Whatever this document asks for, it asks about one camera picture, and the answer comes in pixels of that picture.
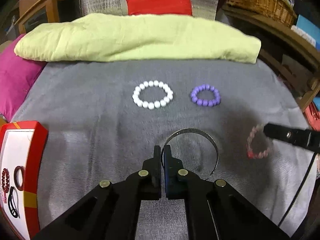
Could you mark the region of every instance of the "black cable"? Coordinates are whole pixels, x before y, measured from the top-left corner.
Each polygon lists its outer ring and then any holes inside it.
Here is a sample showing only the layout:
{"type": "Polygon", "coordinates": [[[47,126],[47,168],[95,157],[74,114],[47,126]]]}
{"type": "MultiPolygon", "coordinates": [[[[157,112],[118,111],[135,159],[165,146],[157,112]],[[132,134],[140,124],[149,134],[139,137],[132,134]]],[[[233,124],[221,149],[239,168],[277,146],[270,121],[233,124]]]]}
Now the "black cable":
{"type": "Polygon", "coordinates": [[[18,218],[18,216],[19,216],[18,210],[17,210],[16,204],[14,202],[14,199],[12,197],[13,190],[14,190],[14,187],[10,187],[10,193],[8,196],[8,207],[9,207],[9,211],[10,211],[11,215],[14,218],[18,218]]]}
{"type": "Polygon", "coordinates": [[[297,199],[297,197],[298,197],[298,195],[299,195],[299,193],[300,193],[300,191],[301,191],[304,183],[305,183],[306,180],[307,180],[307,177],[308,177],[308,175],[309,175],[309,173],[310,173],[310,170],[311,170],[311,167],[312,167],[312,165],[313,165],[313,162],[315,161],[316,155],[317,155],[317,153],[314,153],[314,154],[313,154],[313,156],[312,156],[312,158],[311,158],[311,161],[310,161],[310,164],[309,164],[309,166],[308,166],[308,168],[307,168],[306,174],[304,175],[304,177],[303,177],[303,179],[302,179],[302,182],[301,182],[301,184],[300,184],[300,186],[299,186],[296,194],[294,195],[293,200],[291,201],[291,203],[290,203],[287,211],[284,213],[282,219],[280,220],[280,222],[279,222],[279,224],[278,224],[278,227],[280,227],[280,226],[282,225],[284,219],[287,217],[287,215],[288,215],[288,213],[290,212],[290,210],[291,210],[294,202],[296,201],[296,199],[297,199]]]}

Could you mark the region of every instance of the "red pillow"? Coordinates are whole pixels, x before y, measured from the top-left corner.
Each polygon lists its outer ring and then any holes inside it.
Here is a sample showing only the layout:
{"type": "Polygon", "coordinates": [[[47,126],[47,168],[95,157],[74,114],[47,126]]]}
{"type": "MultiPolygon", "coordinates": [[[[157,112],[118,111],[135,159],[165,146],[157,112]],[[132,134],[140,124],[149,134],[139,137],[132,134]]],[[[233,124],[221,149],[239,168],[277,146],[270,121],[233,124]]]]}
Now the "red pillow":
{"type": "Polygon", "coordinates": [[[13,52],[21,34],[0,54],[0,113],[10,122],[47,64],[23,59],[13,52]]]}
{"type": "Polygon", "coordinates": [[[190,0],[127,0],[128,14],[184,14],[192,16],[190,0]]]}

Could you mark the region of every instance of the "bracelet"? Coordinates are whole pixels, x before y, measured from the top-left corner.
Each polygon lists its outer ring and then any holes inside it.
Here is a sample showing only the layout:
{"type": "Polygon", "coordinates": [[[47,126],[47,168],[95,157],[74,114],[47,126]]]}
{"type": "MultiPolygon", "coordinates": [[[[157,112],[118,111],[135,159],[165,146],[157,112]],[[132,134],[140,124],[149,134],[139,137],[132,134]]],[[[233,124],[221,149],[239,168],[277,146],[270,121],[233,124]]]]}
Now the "bracelet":
{"type": "Polygon", "coordinates": [[[6,168],[4,168],[2,171],[1,183],[2,183],[2,191],[5,194],[8,193],[10,188],[10,176],[9,176],[9,171],[6,168]]]}
{"type": "Polygon", "coordinates": [[[14,169],[13,180],[14,180],[14,184],[17,187],[17,190],[19,190],[19,191],[23,191],[23,178],[24,178],[24,168],[22,166],[17,166],[14,169]],[[21,185],[19,184],[18,178],[17,178],[18,171],[21,171],[21,174],[22,174],[22,183],[21,183],[21,185]]]}
{"type": "Polygon", "coordinates": [[[160,108],[165,107],[171,100],[173,100],[173,92],[170,89],[170,87],[168,86],[168,84],[163,83],[162,81],[158,81],[158,80],[150,80],[145,81],[144,83],[141,83],[139,86],[136,86],[132,95],[133,101],[134,103],[139,106],[139,107],[143,107],[143,108],[149,108],[150,110],[155,109],[155,108],[160,108]],[[154,102],[148,102],[148,101],[142,101],[139,98],[140,92],[141,90],[144,90],[147,87],[160,87],[162,88],[166,93],[167,96],[164,97],[163,99],[161,99],[160,101],[154,101],[154,102]]]}
{"type": "Polygon", "coordinates": [[[206,139],[208,139],[211,144],[213,145],[215,151],[216,151],[216,156],[217,156],[217,159],[216,159],[216,163],[214,165],[214,168],[213,170],[211,171],[210,173],[210,176],[214,173],[214,171],[216,170],[217,168],[217,165],[218,165],[218,161],[219,161],[219,151],[218,151],[218,146],[216,144],[216,142],[214,141],[214,139],[209,135],[207,134],[205,131],[202,131],[202,130],[199,130],[197,128],[184,128],[184,129],[181,129],[179,131],[176,131],[175,133],[173,133],[172,135],[169,136],[169,138],[165,141],[163,147],[162,147],[162,151],[161,151],[161,165],[162,165],[162,168],[164,169],[164,164],[163,164],[163,154],[164,154],[164,147],[176,136],[180,135],[180,134],[183,134],[183,133],[196,133],[196,134],[199,134],[203,137],[205,137],[206,139]]]}
{"type": "Polygon", "coordinates": [[[202,86],[195,87],[190,94],[192,102],[196,103],[198,106],[216,106],[221,103],[221,97],[219,94],[219,90],[217,90],[214,86],[210,86],[209,84],[204,84],[202,86]],[[213,100],[204,100],[197,97],[197,94],[203,90],[210,90],[214,93],[215,99],[213,100]]]}
{"type": "Polygon", "coordinates": [[[268,147],[266,150],[264,150],[263,152],[259,152],[258,154],[257,153],[254,153],[253,150],[252,150],[252,147],[251,147],[251,143],[252,143],[252,140],[254,138],[254,136],[256,135],[256,133],[258,131],[261,131],[263,129],[264,125],[263,124],[258,124],[257,126],[253,127],[251,132],[250,132],[250,135],[249,137],[247,138],[247,145],[246,145],[246,148],[247,148],[247,157],[249,159],[262,159],[262,158],[265,158],[268,156],[268,153],[270,152],[270,148],[268,147]]]}

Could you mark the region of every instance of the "metal rivet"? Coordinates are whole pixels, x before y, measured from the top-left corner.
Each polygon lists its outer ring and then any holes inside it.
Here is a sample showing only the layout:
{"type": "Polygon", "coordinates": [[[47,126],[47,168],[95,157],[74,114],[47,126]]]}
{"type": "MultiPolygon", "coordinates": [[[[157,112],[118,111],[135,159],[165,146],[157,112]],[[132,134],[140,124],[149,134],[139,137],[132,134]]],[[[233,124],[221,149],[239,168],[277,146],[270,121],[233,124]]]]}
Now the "metal rivet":
{"type": "Polygon", "coordinates": [[[186,176],[188,174],[188,171],[185,169],[181,169],[181,170],[178,170],[178,174],[181,176],[186,176]]]}
{"type": "Polygon", "coordinates": [[[217,186],[224,187],[227,183],[223,179],[218,179],[216,181],[217,186]]]}
{"type": "Polygon", "coordinates": [[[149,171],[141,170],[141,171],[138,172],[138,174],[139,174],[140,177],[145,177],[145,176],[148,176],[149,171]]]}
{"type": "Polygon", "coordinates": [[[102,180],[99,183],[100,187],[105,188],[105,187],[109,187],[110,186],[110,181],[109,180],[102,180]]]}

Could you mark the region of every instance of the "dark red bracelet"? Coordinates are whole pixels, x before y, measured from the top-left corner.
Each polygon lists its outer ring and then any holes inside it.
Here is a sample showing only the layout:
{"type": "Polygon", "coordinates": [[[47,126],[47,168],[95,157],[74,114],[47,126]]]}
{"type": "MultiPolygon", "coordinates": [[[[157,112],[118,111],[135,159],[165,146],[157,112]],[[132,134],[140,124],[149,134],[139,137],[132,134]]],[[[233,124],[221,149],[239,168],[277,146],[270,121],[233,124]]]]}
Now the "dark red bracelet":
{"type": "Polygon", "coordinates": [[[2,171],[2,177],[1,177],[1,183],[2,183],[2,190],[4,193],[9,192],[10,188],[10,176],[9,176],[9,171],[8,169],[4,168],[2,171]]]}
{"type": "Polygon", "coordinates": [[[14,173],[13,173],[14,184],[16,185],[17,190],[23,191],[23,178],[24,178],[24,168],[22,166],[17,166],[14,169],[14,173]],[[22,183],[21,183],[21,185],[18,182],[18,171],[21,171],[21,174],[22,174],[22,183]]]}
{"type": "Polygon", "coordinates": [[[251,130],[251,133],[249,135],[249,137],[247,138],[247,157],[249,159],[262,159],[262,158],[266,158],[268,156],[268,153],[270,152],[270,148],[268,147],[266,150],[264,150],[263,152],[259,152],[259,153],[254,153],[252,150],[252,140],[254,139],[254,136],[256,135],[256,133],[258,131],[262,131],[263,130],[264,125],[263,124],[258,124],[257,126],[253,127],[251,130]]]}

